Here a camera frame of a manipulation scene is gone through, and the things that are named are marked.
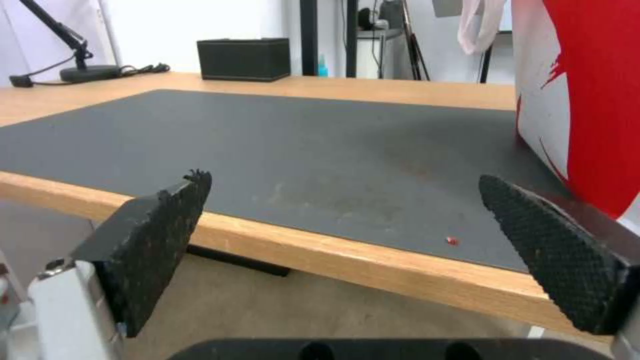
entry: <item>wooden table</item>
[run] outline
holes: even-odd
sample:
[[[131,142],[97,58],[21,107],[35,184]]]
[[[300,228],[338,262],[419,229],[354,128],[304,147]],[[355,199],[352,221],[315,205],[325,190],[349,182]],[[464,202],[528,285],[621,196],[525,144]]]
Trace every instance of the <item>wooden table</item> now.
[[[279,95],[514,110],[507,85],[285,78],[275,83],[202,81],[198,74],[154,74],[74,86],[0,90],[0,126],[155,89]],[[104,220],[128,196],[0,172],[0,197]],[[454,307],[577,331],[527,274],[204,213],[191,242]]]

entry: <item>lamp base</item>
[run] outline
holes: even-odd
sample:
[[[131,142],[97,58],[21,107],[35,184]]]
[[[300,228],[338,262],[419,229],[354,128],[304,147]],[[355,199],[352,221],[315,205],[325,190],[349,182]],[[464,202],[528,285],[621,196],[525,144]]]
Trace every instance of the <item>lamp base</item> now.
[[[120,67],[118,65],[90,65],[83,70],[77,68],[60,70],[60,79],[66,83],[87,83],[115,79],[119,76]]]

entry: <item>black gripper pad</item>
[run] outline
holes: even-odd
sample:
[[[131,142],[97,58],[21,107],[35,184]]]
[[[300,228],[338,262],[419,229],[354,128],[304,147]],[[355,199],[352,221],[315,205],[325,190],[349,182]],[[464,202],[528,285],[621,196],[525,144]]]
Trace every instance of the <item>black gripper pad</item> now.
[[[71,254],[93,263],[115,322],[135,337],[180,263],[211,189],[211,175],[125,202]]]
[[[582,202],[551,202],[493,176],[482,176],[479,189],[531,275],[573,325],[614,334],[640,290],[640,239]]]

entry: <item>red object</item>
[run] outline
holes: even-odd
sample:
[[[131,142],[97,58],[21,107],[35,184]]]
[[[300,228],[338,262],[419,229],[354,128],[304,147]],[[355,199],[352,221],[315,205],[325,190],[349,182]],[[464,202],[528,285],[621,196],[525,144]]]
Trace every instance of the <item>red object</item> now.
[[[452,246],[458,246],[460,242],[458,241],[458,238],[447,236],[447,243]]]
[[[561,48],[547,83],[566,73],[569,90],[565,181],[618,218],[640,190],[640,3],[543,1]]]

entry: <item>black desk mat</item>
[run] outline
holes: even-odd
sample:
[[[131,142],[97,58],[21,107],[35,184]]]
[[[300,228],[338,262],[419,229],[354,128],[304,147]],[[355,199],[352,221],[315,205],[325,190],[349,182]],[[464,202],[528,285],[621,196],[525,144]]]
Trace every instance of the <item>black desk mat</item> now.
[[[512,111],[157,90],[0,127],[0,170],[135,196],[201,168],[208,211],[526,272],[478,177],[566,192],[514,126]]]

